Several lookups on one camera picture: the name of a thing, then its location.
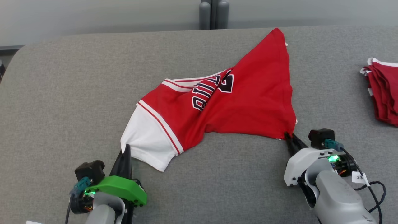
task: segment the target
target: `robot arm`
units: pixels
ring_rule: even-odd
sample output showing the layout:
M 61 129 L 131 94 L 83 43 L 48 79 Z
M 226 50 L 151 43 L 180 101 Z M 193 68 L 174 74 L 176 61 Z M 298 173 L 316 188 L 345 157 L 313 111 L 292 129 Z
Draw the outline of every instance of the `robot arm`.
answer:
M 285 183 L 302 189 L 320 223 L 376 223 L 359 194 L 342 178 L 356 171 L 356 164 L 348 155 L 336 155 L 333 149 L 327 148 L 328 142 L 334 141 L 333 130 L 312 130 L 309 135 L 312 147 L 294 134 L 291 137 L 286 133 L 285 138 L 291 155 L 286 165 Z
M 130 145 L 124 153 L 120 151 L 108 177 L 104 167 L 96 160 L 75 170 L 79 183 L 71 194 L 70 210 L 75 214 L 89 212 L 86 224 L 130 224 L 134 208 L 146 205 L 146 192 L 138 179 L 132 179 Z

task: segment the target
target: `gray handle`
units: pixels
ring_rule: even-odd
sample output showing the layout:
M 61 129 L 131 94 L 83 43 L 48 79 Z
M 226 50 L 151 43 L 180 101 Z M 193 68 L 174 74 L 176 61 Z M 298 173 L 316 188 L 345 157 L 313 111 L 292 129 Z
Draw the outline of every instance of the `gray handle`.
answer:
M 208 2 L 199 4 L 199 29 L 210 29 L 211 5 Z
M 228 13 L 229 13 L 229 2 L 224 0 L 220 1 L 217 5 L 216 29 L 227 29 Z

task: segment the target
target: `gray table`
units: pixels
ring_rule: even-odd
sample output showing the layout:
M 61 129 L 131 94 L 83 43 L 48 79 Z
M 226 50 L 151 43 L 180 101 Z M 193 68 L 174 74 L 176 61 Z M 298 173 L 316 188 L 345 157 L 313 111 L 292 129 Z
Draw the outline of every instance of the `gray table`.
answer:
M 100 159 L 110 172 L 142 96 L 165 78 L 235 65 L 271 30 L 90 34 L 23 47 L 0 85 L 0 223 L 63 223 L 74 169 Z M 396 223 L 398 129 L 375 120 L 358 71 L 369 57 L 398 62 L 398 29 L 281 30 L 289 44 L 296 135 L 309 143 L 311 129 L 334 129 L 368 179 L 386 185 L 384 223 Z M 316 224 L 301 190 L 283 181 L 287 159 L 284 141 L 209 133 L 164 173 L 133 160 L 133 175 L 148 193 L 134 222 Z M 380 197 L 381 188 L 374 190 Z M 360 195 L 374 206 L 368 190 Z M 72 214 L 69 222 L 84 220 Z

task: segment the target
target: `green led light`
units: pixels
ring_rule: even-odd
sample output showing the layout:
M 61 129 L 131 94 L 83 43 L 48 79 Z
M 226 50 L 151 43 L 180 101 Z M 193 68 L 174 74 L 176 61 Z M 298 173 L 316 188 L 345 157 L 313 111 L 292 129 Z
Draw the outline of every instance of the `green led light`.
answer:
M 84 194 L 85 195 L 93 195 L 93 194 L 95 194 L 96 192 L 95 191 L 87 191 L 87 190 L 84 190 Z
M 338 155 L 331 155 L 328 158 L 329 162 L 331 162 L 331 163 L 336 162 L 338 159 L 339 159 Z

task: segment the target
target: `stack of folded jerseys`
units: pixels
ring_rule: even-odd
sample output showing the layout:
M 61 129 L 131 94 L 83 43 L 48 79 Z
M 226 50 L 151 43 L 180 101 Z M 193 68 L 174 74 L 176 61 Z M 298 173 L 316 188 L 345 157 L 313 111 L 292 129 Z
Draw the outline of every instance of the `stack of folded jerseys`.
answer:
M 398 63 L 381 62 L 371 57 L 368 66 L 360 73 L 369 81 L 376 119 L 398 127 Z

